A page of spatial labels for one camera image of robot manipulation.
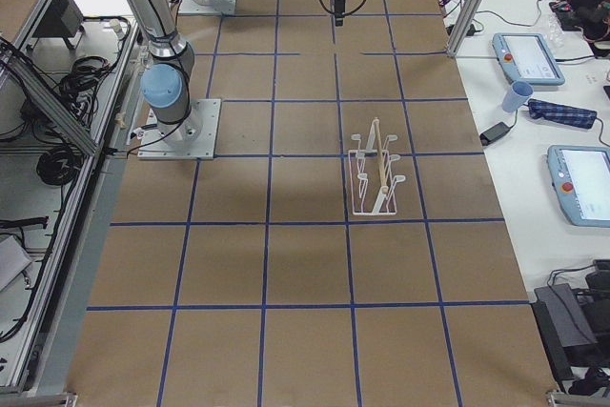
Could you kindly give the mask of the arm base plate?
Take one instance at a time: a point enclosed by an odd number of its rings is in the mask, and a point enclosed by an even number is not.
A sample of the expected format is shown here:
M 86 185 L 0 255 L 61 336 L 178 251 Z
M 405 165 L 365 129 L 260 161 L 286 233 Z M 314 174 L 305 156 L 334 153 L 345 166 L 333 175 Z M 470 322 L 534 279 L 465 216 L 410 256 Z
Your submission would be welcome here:
M 192 100 L 190 115 L 167 138 L 164 135 L 173 129 L 168 125 L 144 131 L 145 146 L 137 150 L 137 157 L 143 160 L 213 159 L 220 110 L 220 99 Z
M 182 0 L 179 12 L 185 15 L 233 16 L 236 0 Z

